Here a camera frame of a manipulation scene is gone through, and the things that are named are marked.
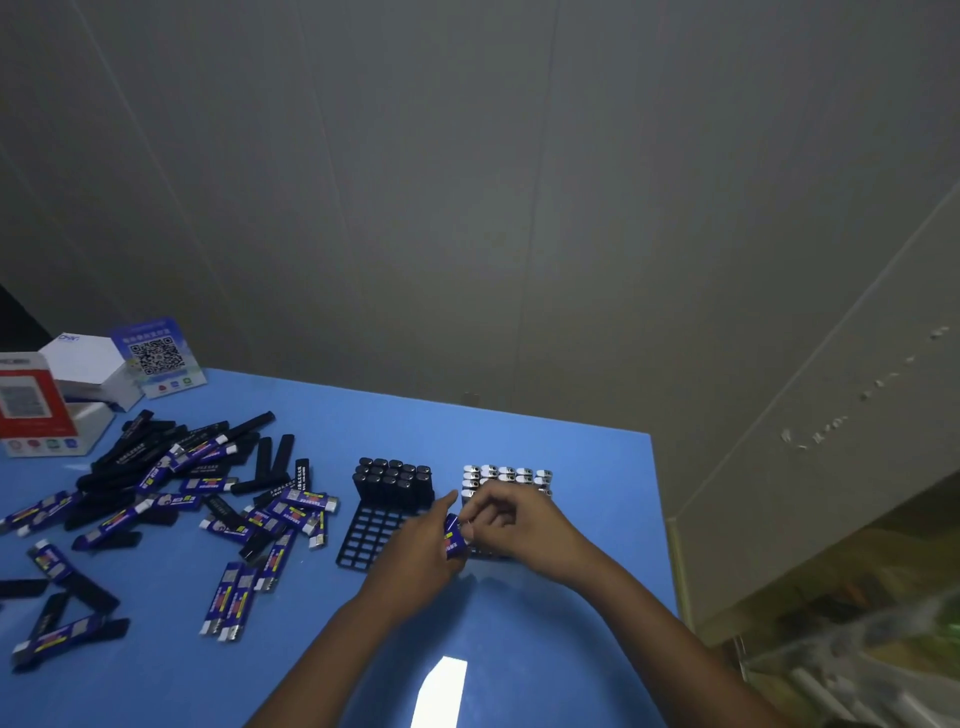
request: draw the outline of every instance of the left hand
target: left hand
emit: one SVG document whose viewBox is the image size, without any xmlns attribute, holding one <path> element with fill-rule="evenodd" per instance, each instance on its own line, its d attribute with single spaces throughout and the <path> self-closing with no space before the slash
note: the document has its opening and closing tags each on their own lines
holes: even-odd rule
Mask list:
<svg viewBox="0 0 960 728">
<path fill-rule="evenodd" d="M 358 598 L 386 610 L 394 625 L 401 624 L 436 598 L 463 570 L 466 557 L 447 560 L 444 518 L 457 491 L 433 501 L 422 516 L 409 519 L 377 556 Z"/>
</svg>

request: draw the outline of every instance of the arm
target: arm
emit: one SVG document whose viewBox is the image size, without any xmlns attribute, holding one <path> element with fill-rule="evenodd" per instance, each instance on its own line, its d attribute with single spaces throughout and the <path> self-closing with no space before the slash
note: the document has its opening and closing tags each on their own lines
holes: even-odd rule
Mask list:
<svg viewBox="0 0 960 728">
<path fill-rule="evenodd" d="M 335 728 L 353 687 L 390 633 L 429 604 L 463 569 L 446 559 L 451 491 L 410 519 L 373 563 L 360 593 L 342 606 L 247 722 L 247 728 Z"/>
<path fill-rule="evenodd" d="M 536 489 L 488 483 L 460 519 L 466 538 L 565 584 L 596 609 L 671 726 L 788 725 Z"/>
</svg>

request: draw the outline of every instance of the forearm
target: forearm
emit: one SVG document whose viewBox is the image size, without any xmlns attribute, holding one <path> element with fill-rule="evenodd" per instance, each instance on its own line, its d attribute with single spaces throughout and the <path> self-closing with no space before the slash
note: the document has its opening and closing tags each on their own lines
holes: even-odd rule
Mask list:
<svg viewBox="0 0 960 728">
<path fill-rule="evenodd" d="M 787 725 L 613 559 L 596 549 L 588 562 L 569 586 L 610 627 L 669 725 Z"/>
<path fill-rule="evenodd" d="M 342 606 L 247 728 L 334 728 L 393 621 L 362 593 Z"/>
</svg>

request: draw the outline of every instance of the hand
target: hand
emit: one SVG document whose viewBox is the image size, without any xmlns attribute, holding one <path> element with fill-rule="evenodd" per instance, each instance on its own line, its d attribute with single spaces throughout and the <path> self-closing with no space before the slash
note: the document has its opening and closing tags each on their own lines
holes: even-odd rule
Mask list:
<svg viewBox="0 0 960 728">
<path fill-rule="evenodd" d="M 433 501 L 422 516 L 409 519 L 384 547 L 370 569 L 359 597 L 389 611 L 401 624 L 429 604 L 463 570 L 466 557 L 447 560 L 444 518 L 457 491 Z"/>
<path fill-rule="evenodd" d="M 553 500 L 532 486 L 486 483 L 464 506 L 460 522 L 467 541 L 566 586 L 574 586 L 602 555 Z"/>
</svg>

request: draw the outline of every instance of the blue table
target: blue table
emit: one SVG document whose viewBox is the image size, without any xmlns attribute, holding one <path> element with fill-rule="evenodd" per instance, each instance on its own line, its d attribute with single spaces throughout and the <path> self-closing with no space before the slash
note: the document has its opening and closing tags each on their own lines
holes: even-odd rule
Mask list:
<svg viewBox="0 0 960 728">
<path fill-rule="evenodd" d="M 466 463 L 553 470 L 554 499 L 573 523 L 676 611 L 647 435 L 262 376 L 207 374 L 205 387 L 144 400 L 138 408 L 190 426 L 239 423 L 273 410 L 276 422 L 263 433 L 275 445 L 282 433 L 295 433 L 294 457 L 310 458 L 314 490 L 341 498 L 329 520 L 330 546 L 308 551 L 301 538 L 276 592 L 254 601 L 242 640 L 222 644 L 197 633 L 237 545 L 201 531 L 200 513 L 181 514 L 173 528 L 141 526 L 144 539 L 135 550 L 95 555 L 67 550 L 83 530 L 48 529 L 43 538 L 67 550 L 78 569 L 121 600 L 115 616 L 131 618 L 131 631 L 123 641 L 81 646 L 33 673 L 0 668 L 0 722 L 18 728 L 241 725 L 360 588 L 364 575 L 338 568 L 334 557 L 359 499 L 350 476 L 361 456 L 431 466 L 438 495 L 459 487 Z M 126 419 L 118 416 L 86 458 L 0 455 L 0 513 L 72 488 Z M 252 473 L 254 460 L 234 474 Z M 227 498 L 238 506 L 250 502 Z M 0 538 L 0 578 L 40 576 L 25 556 L 39 538 Z M 45 596 L 3 604 L 4 655 L 29 634 Z M 87 611 L 73 599 L 64 620 Z M 410 726 L 420 685 L 443 656 L 468 662 L 458 728 L 661 725 L 612 635 L 583 600 L 519 565 L 479 560 L 384 645 L 343 724 Z"/>
</svg>

